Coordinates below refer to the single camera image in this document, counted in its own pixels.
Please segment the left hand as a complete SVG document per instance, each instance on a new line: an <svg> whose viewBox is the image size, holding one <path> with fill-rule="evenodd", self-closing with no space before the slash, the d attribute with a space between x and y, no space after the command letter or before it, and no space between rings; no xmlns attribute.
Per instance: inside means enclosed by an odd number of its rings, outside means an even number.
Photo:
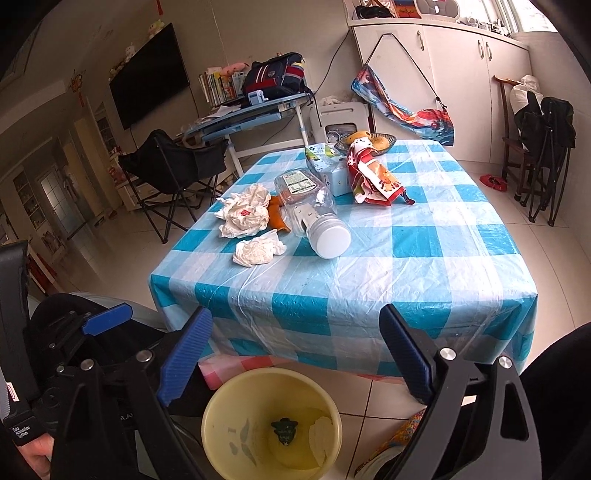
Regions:
<svg viewBox="0 0 591 480"><path fill-rule="evenodd" d="M43 434L26 445L18 447L25 461L42 480L50 479L53 446L53 437Z"/></svg>

